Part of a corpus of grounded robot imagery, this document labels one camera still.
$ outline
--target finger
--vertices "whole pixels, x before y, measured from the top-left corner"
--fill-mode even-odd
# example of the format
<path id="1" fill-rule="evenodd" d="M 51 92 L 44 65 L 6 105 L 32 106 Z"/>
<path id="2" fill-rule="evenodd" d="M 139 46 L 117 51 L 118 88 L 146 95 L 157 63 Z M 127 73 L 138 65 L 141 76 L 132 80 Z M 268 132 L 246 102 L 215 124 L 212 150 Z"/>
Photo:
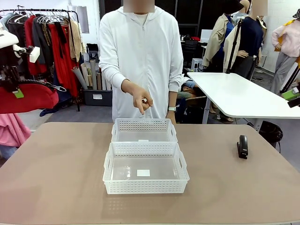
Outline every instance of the finger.
<path id="1" fill-rule="evenodd" d="M 146 111 L 147 109 L 150 108 L 150 105 L 148 102 L 146 102 L 145 100 L 142 101 L 142 107 L 144 109 L 144 111 Z"/>
<path id="2" fill-rule="evenodd" d="M 145 111 L 144 111 L 144 108 L 143 108 L 143 105 L 142 105 L 142 101 L 141 100 L 136 100 L 135 102 L 136 102 L 136 106 L 140 110 L 141 114 L 144 115 Z"/>
<path id="3" fill-rule="evenodd" d="M 145 92 L 145 98 L 146 98 L 148 104 L 149 104 L 151 107 L 153 107 L 153 99 L 151 98 L 150 93 L 147 92 L 147 91 Z"/>
<path id="4" fill-rule="evenodd" d="M 143 110 L 146 111 L 147 109 L 150 108 L 150 105 L 149 104 L 142 104 L 142 107 L 143 107 Z"/>

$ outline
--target watch strap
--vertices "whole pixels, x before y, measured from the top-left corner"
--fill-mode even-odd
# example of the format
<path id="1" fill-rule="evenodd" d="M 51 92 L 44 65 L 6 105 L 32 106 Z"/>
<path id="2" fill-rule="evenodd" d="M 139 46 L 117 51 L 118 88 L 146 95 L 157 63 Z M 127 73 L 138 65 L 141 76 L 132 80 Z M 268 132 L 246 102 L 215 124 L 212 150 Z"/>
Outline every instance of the watch strap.
<path id="1" fill-rule="evenodd" d="M 176 107 L 169 107 L 169 111 L 176 111 Z"/>

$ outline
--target basket handle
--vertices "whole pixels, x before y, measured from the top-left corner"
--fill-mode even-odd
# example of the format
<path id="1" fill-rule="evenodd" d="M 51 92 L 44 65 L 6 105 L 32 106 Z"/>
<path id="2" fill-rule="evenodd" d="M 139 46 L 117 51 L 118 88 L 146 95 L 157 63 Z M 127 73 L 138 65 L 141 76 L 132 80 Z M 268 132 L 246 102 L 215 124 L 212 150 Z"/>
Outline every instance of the basket handle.
<path id="1" fill-rule="evenodd" d="M 108 155 L 108 153 L 109 153 L 109 151 L 106 153 L 106 155 L 105 155 L 105 160 L 104 160 L 104 169 L 106 168 L 106 166 L 107 165 L 109 165 L 109 163 L 110 163 L 110 157 L 109 157 L 109 155 Z"/>
<path id="2" fill-rule="evenodd" d="M 112 136 L 114 137 L 114 135 L 116 135 L 116 132 L 117 132 L 117 128 L 116 128 L 116 124 L 114 124 L 112 126 Z"/>
<path id="3" fill-rule="evenodd" d="M 176 136 L 176 129 L 173 124 L 171 124 L 171 134 L 172 134 L 172 136 Z"/>
<path id="4" fill-rule="evenodd" d="M 186 160 L 184 159 L 183 153 L 182 151 L 179 150 L 179 164 L 181 164 L 182 169 L 186 169 L 187 168 L 187 163 Z"/>

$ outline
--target mannequin head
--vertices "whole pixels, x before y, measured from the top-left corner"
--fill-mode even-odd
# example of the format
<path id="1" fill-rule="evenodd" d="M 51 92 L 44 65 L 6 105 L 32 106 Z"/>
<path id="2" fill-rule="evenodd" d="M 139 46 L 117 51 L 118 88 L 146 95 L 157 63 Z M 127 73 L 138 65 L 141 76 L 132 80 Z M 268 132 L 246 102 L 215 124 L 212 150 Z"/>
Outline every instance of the mannequin head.
<path id="1" fill-rule="evenodd" d="M 265 15 L 268 15 L 268 0 L 252 0 L 251 18 Z"/>
<path id="2" fill-rule="evenodd" d="M 240 10 L 240 13 L 247 13 L 250 9 L 250 1 L 248 0 L 241 0 L 240 4 L 242 4 L 244 6 L 244 8 L 242 8 Z"/>
<path id="3" fill-rule="evenodd" d="M 124 13 L 154 13 L 155 0 L 124 0 Z"/>
<path id="4" fill-rule="evenodd" d="M 238 12 L 241 8 L 243 8 L 243 5 L 239 3 L 239 0 L 225 0 L 222 6 L 225 15 Z"/>
<path id="5" fill-rule="evenodd" d="M 300 9 L 298 9 L 297 13 L 295 15 L 293 15 L 293 17 L 295 19 L 297 19 L 298 21 L 300 21 Z"/>

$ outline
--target tan tabletop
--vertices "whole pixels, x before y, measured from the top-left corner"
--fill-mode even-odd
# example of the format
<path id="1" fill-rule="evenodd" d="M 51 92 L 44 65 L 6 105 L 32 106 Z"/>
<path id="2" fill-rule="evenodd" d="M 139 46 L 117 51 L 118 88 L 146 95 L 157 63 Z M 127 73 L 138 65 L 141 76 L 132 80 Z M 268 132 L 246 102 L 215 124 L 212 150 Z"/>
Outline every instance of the tan tabletop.
<path id="1" fill-rule="evenodd" d="M 107 195 L 112 124 L 47 123 L 0 168 L 0 223 L 254 224 L 300 221 L 300 174 L 254 129 L 177 125 L 184 194 Z M 239 159 L 247 135 L 250 155 Z"/>

